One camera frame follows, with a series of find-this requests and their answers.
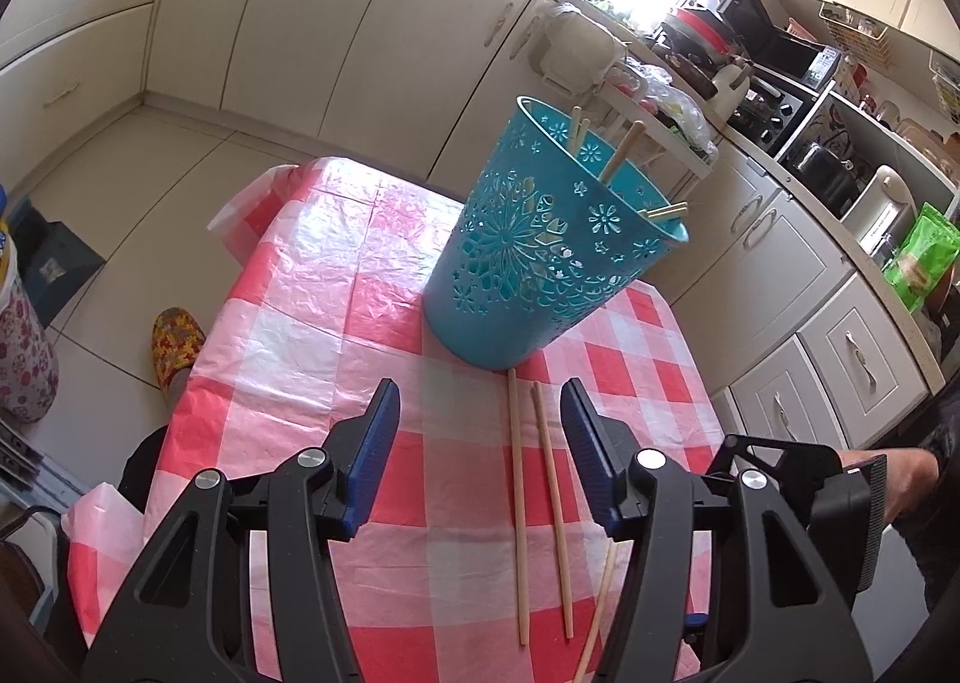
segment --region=patterned shoe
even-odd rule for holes
[[[205,339],[200,325],[186,309],[174,306],[157,315],[150,351],[160,390],[166,393],[174,375],[193,366]]]

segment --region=checkered tablecloth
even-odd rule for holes
[[[602,414],[692,470],[722,432],[677,323],[633,283],[517,367],[528,525],[531,641],[517,640],[512,475],[504,373],[453,357],[421,315],[421,290],[459,203],[342,158],[266,173],[211,226],[245,268],[171,419],[146,517],[102,485],[72,510],[69,574],[92,639],[145,537],[187,481],[216,466],[269,472],[358,414],[380,378],[402,413],[371,521],[332,544],[337,582],[368,683],[563,683],[573,677],[603,570],[557,409],[579,376]],[[545,384],[568,538],[576,635],[563,636],[551,509],[529,388]],[[265,547],[261,536],[257,552]],[[629,558],[618,550],[619,589]],[[280,677],[265,563],[254,552],[261,672]],[[690,606],[707,606],[709,538],[698,534]],[[608,599],[608,630],[616,594]],[[600,646],[590,668],[595,667]],[[680,672],[695,659],[684,651]]]

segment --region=metal screw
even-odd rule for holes
[[[220,473],[215,469],[205,469],[193,478],[193,483],[202,491],[216,488],[220,484]]]
[[[744,485],[755,491],[760,491],[760,488],[765,488],[767,485],[767,475],[763,472],[757,472],[755,469],[748,469],[746,472],[743,472],[740,479]]]
[[[326,453],[324,453],[320,448],[310,448],[308,451],[304,451],[299,456],[296,456],[296,462],[306,469],[313,469],[314,467],[320,466],[323,461],[326,460]]]
[[[645,469],[660,469],[666,463],[666,456],[660,451],[640,451],[637,463]]]

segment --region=green package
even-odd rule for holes
[[[929,203],[883,267],[883,275],[911,313],[937,286],[960,251],[960,230]]]

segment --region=red and white tablecloth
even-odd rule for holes
[[[400,386],[400,431],[371,521],[333,543],[350,636],[368,683],[563,683],[573,677],[604,566],[560,429],[560,386],[579,376],[597,409],[691,470],[723,434],[677,323],[633,283],[517,368],[528,525],[531,641],[517,640],[511,453],[504,373],[453,357],[421,316],[421,290],[459,203],[359,163],[325,158],[261,176],[211,229],[245,264],[170,423],[146,516],[112,486],[73,508],[69,579],[92,640],[144,539],[187,481],[270,472]],[[568,538],[576,635],[563,638],[544,455],[529,388],[546,384]],[[707,607],[709,538],[697,535],[690,606]],[[258,549],[265,549],[262,535]],[[629,544],[618,550],[618,590]],[[265,562],[253,576],[257,665],[280,677]],[[608,599],[608,630],[616,594]],[[590,669],[599,658],[594,653]],[[689,651],[679,670],[691,672]]]

